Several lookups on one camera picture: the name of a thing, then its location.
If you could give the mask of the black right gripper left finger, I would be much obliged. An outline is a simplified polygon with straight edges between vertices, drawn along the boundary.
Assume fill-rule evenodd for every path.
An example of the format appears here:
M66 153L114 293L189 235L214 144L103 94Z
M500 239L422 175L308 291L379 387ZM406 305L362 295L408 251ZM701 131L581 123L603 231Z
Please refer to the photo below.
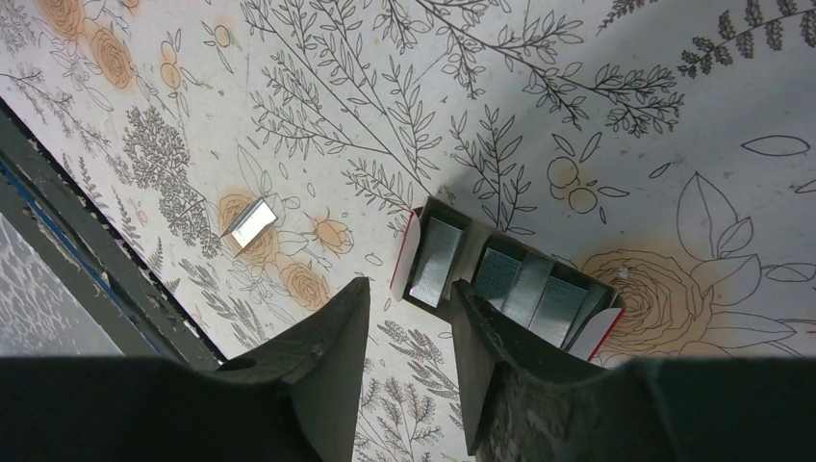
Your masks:
M5 461L348 461L370 282L213 371L158 357L5 357Z

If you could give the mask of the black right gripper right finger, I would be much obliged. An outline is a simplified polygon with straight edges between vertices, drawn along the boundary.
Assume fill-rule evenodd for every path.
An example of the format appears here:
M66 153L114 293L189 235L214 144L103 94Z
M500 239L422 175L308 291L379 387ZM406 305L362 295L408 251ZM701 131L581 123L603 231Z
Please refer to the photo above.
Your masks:
M811 461L815 363L636 358L608 370L502 315L464 280L451 319L478 461Z

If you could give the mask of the red staple box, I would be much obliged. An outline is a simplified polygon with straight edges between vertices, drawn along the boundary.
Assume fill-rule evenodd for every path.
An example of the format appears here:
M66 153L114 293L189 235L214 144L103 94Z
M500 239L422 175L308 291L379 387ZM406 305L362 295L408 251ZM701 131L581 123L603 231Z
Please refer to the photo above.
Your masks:
M450 321L459 280L515 324L585 361L625 312L610 284L430 196L407 220L392 295Z

